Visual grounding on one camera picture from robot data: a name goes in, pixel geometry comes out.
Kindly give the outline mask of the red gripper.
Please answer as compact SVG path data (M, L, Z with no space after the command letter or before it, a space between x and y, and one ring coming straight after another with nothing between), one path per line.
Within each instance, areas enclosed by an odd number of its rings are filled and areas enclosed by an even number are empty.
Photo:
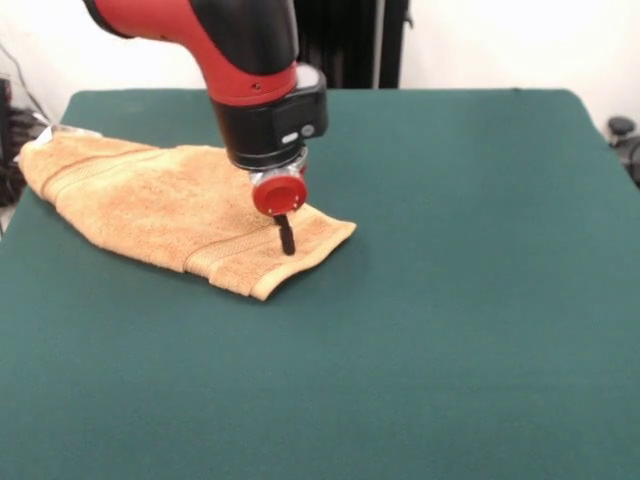
M274 216L284 254L295 253L294 234L286 215L302 207L307 196L305 179L299 173L272 173L254 182L254 206L260 213Z

